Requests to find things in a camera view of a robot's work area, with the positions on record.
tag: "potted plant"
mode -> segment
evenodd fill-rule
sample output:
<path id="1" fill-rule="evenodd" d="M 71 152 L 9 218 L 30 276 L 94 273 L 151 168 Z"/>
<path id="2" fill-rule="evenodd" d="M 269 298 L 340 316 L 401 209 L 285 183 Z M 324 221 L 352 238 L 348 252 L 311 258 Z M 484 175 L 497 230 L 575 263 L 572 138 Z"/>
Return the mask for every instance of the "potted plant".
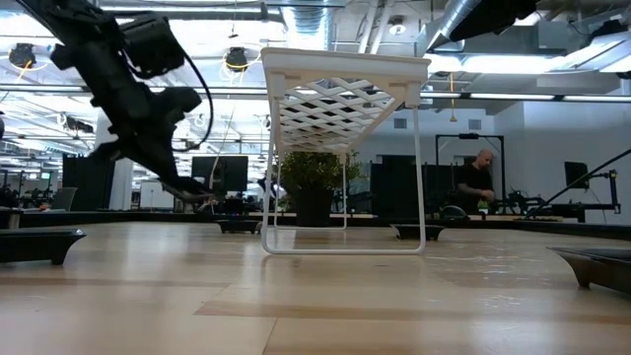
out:
<path id="1" fill-rule="evenodd" d="M 346 181 L 361 177 L 356 152 L 346 155 Z M 342 163 L 330 153 L 291 152 L 283 159 L 280 184 L 296 210 L 300 227 L 326 227 L 333 191 L 342 188 Z"/>

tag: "black tray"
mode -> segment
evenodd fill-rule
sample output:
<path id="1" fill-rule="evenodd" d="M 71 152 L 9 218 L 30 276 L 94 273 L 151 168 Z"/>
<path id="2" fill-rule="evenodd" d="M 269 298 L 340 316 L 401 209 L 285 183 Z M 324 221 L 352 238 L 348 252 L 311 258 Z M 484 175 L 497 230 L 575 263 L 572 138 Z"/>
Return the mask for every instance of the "black tray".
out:
<path id="1" fill-rule="evenodd" d="M 631 249 L 549 248 L 567 261 L 581 287 L 591 283 L 631 295 Z"/>
<path id="2" fill-rule="evenodd" d="M 0 230 L 0 262 L 50 260 L 61 265 L 70 247 L 84 237 L 79 229 Z"/>
<path id="3" fill-rule="evenodd" d="M 396 238 L 399 240 L 418 240 L 421 238 L 421 228 L 414 224 L 393 224 L 390 225 L 397 231 Z M 425 238 L 428 241 L 437 241 L 438 236 L 443 232 L 445 227 L 442 226 L 425 226 Z"/>
<path id="4" fill-rule="evenodd" d="M 257 228 L 260 221 L 236 221 L 236 220 L 219 220 L 215 221 L 221 227 L 221 233 L 226 232 L 250 232 L 252 234 L 260 232 L 260 228 Z"/>

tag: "white metal table leg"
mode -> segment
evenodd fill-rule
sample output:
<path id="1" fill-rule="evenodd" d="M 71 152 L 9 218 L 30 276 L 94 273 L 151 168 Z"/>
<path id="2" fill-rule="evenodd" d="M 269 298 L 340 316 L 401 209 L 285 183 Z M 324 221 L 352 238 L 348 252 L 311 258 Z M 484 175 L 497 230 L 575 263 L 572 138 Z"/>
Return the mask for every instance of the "white metal table leg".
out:
<path id="1" fill-rule="evenodd" d="M 269 221 L 269 195 L 271 193 L 272 188 L 272 169 L 274 163 L 274 139 L 276 135 L 276 129 L 274 126 L 274 122 L 276 119 L 279 119 L 279 105 L 278 99 L 274 98 L 272 101 L 271 108 L 271 129 L 269 130 L 269 147 L 267 148 L 267 172 L 265 179 L 265 192 L 263 193 L 263 225 L 260 229 L 260 240 L 263 249 L 269 253 L 275 253 L 274 250 L 267 244 L 267 225 Z"/>
<path id="2" fill-rule="evenodd" d="M 274 199 L 274 228 L 278 228 L 278 200 L 280 197 L 280 173 L 281 173 L 281 169 L 283 168 L 283 156 L 282 154 L 278 154 L 278 179 L 277 179 L 277 185 L 278 188 L 276 189 L 276 198 Z"/>
<path id="3" fill-rule="evenodd" d="M 414 152 L 416 153 L 416 188 L 418 190 L 418 224 L 421 229 L 418 252 L 425 248 L 425 203 L 423 200 L 423 175 L 421 163 L 421 132 L 419 129 L 418 106 L 412 109 L 414 119 Z"/>
<path id="4" fill-rule="evenodd" d="M 342 201 L 342 214 L 344 215 L 344 227 L 342 227 L 342 230 L 345 230 L 348 226 L 348 212 L 346 210 L 346 155 L 342 157 L 342 198 L 344 199 Z"/>

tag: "white wall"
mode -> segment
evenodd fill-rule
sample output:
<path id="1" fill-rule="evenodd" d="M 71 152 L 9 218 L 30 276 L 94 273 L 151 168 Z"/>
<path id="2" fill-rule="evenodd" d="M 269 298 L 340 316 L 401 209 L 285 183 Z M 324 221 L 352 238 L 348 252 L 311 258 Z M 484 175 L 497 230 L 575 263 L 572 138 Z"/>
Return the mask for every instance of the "white wall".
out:
<path id="1" fill-rule="evenodd" d="M 478 134 L 493 134 L 495 131 L 493 116 L 486 115 L 484 109 L 457 109 L 457 122 L 450 122 L 452 111 L 444 109 L 434 112 L 432 109 L 423 109 L 419 112 L 421 132 L 421 155 L 423 162 L 435 164 L 435 136 L 437 134 L 468 133 L 468 121 L 480 119 L 482 129 L 474 131 Z M 406 118 L 407 129 L 394 129 L 394 118 Z M 405 109 L 395 112 L 384 121 L 362 144 L 358 147 L 359 157 L 364 162 L 375 161 L 379 155 L 414 155 L 414 122 L 412 110 Z M 442 164 L 454 161 L 454 156 L 476 155 L 481 148 L 491 148 L 485 140 L 461 141 L 455 138 L 441 138 L 441 146 L 450 141 L 442 150 L 440 160 Z"/>
<path id="2" fill-rule="evenodd" d="M 628 149 L 631 139 L 629 105 L 523 103 L 495 117 L 498 134 L 507 140 L 507 187 L 522 189 L 530 196 L 551 197 L 566 185 L 564 162 L 582 162 L 591 170 Z M 618 200 L 622 214 L 606 211 L 609 224 L 631 224 L 631 157 L 605 168 L 616 169 Z M 609 182 L 590 181 L 602 203 L 610 202 Z M 556 202 L 570 200 L 597 203 L 594 195 L 573 189 Z M 588 211 L 588 223 L 603 223 L 601 211 Z"/>
<path id="3" fill-rule="evenodd" d="M 174 197 L 164 191 L 159 181 L 143 181 L 140 184 L 140 208 L 174 208 Z"/>

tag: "robotic arm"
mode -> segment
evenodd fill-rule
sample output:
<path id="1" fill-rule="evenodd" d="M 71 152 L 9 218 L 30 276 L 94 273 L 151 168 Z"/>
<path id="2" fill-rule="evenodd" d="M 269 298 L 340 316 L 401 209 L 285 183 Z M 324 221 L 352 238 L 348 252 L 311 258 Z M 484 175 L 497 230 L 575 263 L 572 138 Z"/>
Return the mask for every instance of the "robotic arm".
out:
<path id="1" fill-rule="evenodd" d="M 91 155 L 96 159 L 129 158 L 160 177 L 167 190 L 186 201 L 198 200 L 210 190 L 190 177 L 179 177 L 172 139 L 175 124 L 201 99 L 191 88 L 166 88 L 159 94 L 134 79 L 148 80 L 176 69 L 187 60 L 201 74 L 171 32 L 168 20 L 145 13 L 119 26 L 114 16 L 87 0 L 18 0 L 63 45 L 50 59 L 61 70 L 77 69 L 92 91 L 93 107 L 101 107 L 118 136 Z M 212 126 L 211 118 L 205 141 Z M 200 142 L 190 149 L 199 147 Z"/>

